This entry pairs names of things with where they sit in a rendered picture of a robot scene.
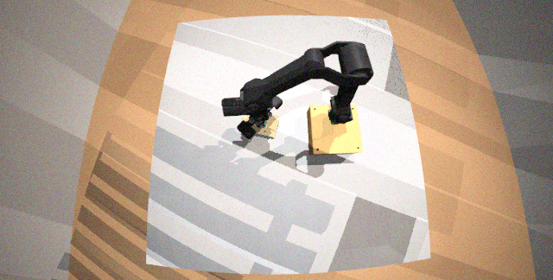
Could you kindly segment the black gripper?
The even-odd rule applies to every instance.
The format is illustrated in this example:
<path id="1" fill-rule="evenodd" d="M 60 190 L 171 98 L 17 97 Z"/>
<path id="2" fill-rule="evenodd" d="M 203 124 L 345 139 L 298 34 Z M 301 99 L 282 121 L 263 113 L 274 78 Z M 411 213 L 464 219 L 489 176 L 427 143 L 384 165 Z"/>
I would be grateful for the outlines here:
<path id="1" fill-rule="evenodd" d="M 280 99 L 277 95 L 272 99 L 272 105 L 276 108 L 276 110 L 283 104 L 282 99 Z M 255 124 L 258 128 L 261 128 L 266 120 L 268 120 L 272 113 L 270 112 L 272 108 L 267 108 L 266 113 L 261 117 L 255 117 L 252 115 L 252 117 L 249 117 L 249 120 L 245 122 L 242 120 L 242 122 L 237 126 L 237 130 L 242 133 L 247 139 L 251 139 L 252 136 L 256 133 L 256 131 L 252 128 L 252 126 Z"/>

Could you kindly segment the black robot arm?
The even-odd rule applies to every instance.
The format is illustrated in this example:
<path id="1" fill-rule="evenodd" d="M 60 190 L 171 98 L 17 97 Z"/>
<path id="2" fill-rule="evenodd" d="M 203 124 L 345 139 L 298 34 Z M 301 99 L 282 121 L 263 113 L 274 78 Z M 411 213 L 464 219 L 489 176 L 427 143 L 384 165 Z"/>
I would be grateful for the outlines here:
<path id="1" fill-rule="evenodd" d="M 340 72 L 325 66 L 324 58 L 339 56 Z M 365 44 L 356 41 L 335 41 L 324 48 L 310 48 L 298 59 L 281 67 L 264 79 L 255 78 L 240 89 L 240 97 L 222 99 L 225 117 L 261 117 L 272 108 L 272 99 L 308 80 L 324 79 L 338 86 L 338 94 L 330 97 L 328 110 L 331 124 L 353 121 L 351 102 L 359 86 L 364 86 L 374 75 Z"/>

